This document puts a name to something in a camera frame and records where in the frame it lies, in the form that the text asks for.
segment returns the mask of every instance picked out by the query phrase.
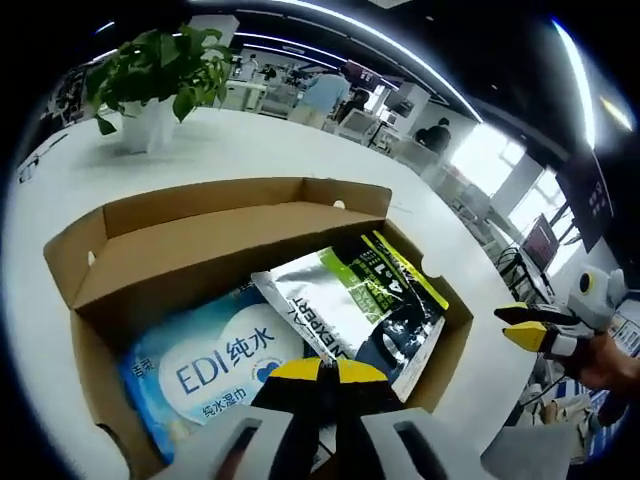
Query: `open cardboard box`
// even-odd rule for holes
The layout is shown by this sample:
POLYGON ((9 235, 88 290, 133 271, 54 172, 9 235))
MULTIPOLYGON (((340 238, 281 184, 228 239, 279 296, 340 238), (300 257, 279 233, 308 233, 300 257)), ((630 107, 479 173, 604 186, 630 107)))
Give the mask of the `open cardboard box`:
MULTIPOLYGON (((132 342, 167 313, 212 300, 252 272, 373 229, 420 268, 422 253, 385 218, 390 199, 385 188, 311 178, 187 185, 104 205, 46 245, 45 258, 71 311, 86 401, 96 424, 120 447, 132 478, 144 480, 163 468, 117 371, 132 342), (337 201, 345 208, 334 207, 337 201)), ((408 402, 428 411, 453 376, 472 320, 445 279, 430 281, 450 307, 408 402)))

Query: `white desk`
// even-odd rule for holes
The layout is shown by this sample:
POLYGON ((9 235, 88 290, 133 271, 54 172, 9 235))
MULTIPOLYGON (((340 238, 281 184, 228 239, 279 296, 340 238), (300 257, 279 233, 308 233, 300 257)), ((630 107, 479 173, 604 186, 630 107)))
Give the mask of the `white desk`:
MULTIPOLYGON (((119 125, 119 118, 110 120, 119 125)), ((13 182, 3 238, 8 334, 24 385, 55 444, 91 478, 127 478, 108 436, 95 428, 74 364, 68 311, 45 264, 44 244, 97 206, 142 192, 239 177, 315 176, 393 190, 389 217, 425 253, 474 314, 454 378, 436 415, 483 451, 502 427, 535 356, 502 335, 493 310, 513 301, 497 271, 456 216, 408 168, 353 142, 260 115, 198 109, 176 128, 171 151, 119 154, 120 133, 96 123, 58 132, 27 183, 13 182)))

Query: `cable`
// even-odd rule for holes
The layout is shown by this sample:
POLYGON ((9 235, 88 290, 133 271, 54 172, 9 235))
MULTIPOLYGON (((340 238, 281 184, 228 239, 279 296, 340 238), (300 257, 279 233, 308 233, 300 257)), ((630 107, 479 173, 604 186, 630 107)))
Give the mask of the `cable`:
POLYGON ((527 402, 523 403, 522 405, 520 405, 521 407, 526 407, 527 405, 529 405, 530 403, 535 402, 536 400, 540 400, 540 398, 542 398, 542 396, 546 393, 549 392, 549 390, 551 390, 553 387, 555 387, 557 384, 559 384, 562 380, 564 380, 565 378, 567 378, 566 375, 562 375, 560 378, 558 378, 555 382, 553 382, 551 385, 547 386, 547 388, 545 388, 542 392, 540 392, 538 395, 536 395, 535 397, 533 397, 531 400, 528 400, 527 402))

